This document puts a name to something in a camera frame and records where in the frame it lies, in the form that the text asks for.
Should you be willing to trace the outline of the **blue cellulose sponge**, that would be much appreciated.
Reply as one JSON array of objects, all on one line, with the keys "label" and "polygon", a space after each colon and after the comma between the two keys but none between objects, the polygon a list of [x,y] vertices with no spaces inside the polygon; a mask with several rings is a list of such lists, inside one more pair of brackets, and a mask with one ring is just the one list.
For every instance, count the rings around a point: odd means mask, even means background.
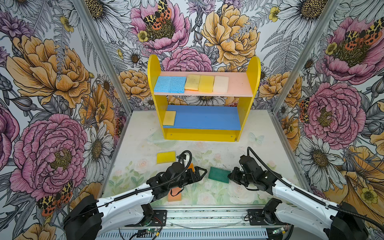
[{"label": "blue cellulose sponge", "polygon": [[169,93],[172,77],[159,76],[154,88],[155,93]]},{"label": "blue cellulose sponge", "polygon": [[169,77],[168,92],[172,94],[183,94],[185,92],[186,77]]}]

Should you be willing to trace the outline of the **yellow sponge with green back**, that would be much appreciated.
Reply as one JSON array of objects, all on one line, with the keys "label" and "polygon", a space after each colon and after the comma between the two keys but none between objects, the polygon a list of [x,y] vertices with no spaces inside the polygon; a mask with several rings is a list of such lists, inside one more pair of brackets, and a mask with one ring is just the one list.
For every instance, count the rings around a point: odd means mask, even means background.
[{"label": "yellow sponge with green back", "polygon": [[176,111],[166,111],[163,119],[163,126],[174,126],[176,113]]}]

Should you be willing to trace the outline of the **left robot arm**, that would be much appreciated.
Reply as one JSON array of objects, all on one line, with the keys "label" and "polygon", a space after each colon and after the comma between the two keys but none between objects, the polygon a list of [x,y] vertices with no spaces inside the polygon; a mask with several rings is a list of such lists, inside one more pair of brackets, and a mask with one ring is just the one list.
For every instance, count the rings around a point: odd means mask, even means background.
[{"label": "left robot arm", "polygon": [[66,237],[68,240],[94,240],[123,226],[146,226],[155,216],[152,202],[166,197],[176,187],[201,181],[207,172],[198,166],[186,169],[183,164],[174,162],[165,172],[125,193],[99,199],[89,195],[65,217]]}]

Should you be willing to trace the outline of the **peach pink sponge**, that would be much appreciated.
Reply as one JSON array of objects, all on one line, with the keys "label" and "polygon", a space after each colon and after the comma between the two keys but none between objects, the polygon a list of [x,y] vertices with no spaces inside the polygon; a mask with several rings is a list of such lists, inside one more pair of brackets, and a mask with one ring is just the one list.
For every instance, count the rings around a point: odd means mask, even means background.
[{"label": "peach pink sponge", "polygon": [[168,202],[179,202],[182,200],[182,189],[181,188],[173,188],[169,191],[168,194]]}]

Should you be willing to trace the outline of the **pale pink sponge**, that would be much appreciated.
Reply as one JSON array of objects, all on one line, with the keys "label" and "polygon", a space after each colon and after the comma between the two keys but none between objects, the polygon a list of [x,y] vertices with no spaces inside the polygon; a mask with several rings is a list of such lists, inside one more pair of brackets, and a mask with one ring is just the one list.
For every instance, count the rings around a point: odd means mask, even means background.
[{"label": "pale pink sponge", "polygon": [[226,94],[228,92],[229,77],[215,76],[213,93]]}]

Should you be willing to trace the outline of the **dull yellow sponge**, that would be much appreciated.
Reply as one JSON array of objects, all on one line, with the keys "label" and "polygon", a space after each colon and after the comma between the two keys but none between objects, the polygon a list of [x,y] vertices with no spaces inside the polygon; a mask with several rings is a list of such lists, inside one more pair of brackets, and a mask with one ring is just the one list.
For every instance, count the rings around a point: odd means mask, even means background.
[{"label": "dull yellow sponge", "polygon": [[201,75],[189,74],[186,79],[185,90],[198,91],[200,79],[201,79]]}]

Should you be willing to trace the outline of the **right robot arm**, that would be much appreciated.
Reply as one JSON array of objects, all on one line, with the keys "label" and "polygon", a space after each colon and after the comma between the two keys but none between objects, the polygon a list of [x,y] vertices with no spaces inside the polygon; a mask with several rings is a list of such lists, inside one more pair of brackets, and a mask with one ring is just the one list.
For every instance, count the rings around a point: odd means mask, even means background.
[{"label": "right robot arm", "polygon": [[365,220],[349,204],[339,206],[315,196],[287,181],[274,171],[254,164],[235,167],[228,178],[238,185],[256,186],[256,192],[272,196],[252,220],[268,225],[292,225],[323,240],[366,240]]}]

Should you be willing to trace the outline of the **dark green scouring pad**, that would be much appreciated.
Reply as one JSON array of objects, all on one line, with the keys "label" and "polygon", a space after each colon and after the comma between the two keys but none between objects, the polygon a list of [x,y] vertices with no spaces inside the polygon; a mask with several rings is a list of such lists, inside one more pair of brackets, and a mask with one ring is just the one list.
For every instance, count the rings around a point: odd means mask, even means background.
[{"label": "dark green scouring pad", "polygon": [[211,167],[209,171],[209,179],[228,184],[230,182],[228,175],[230,174],[231,174],[231,171]]}]

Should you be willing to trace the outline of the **bright yellow sponge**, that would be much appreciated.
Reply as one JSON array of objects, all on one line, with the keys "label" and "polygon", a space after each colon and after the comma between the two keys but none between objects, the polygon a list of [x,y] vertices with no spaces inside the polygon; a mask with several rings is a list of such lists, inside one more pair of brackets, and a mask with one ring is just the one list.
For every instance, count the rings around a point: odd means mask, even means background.
[{"label": "bright yellow sponge", "polygon": [[157,164],[173,163],[176,161],[176,152],[157,153]]}]

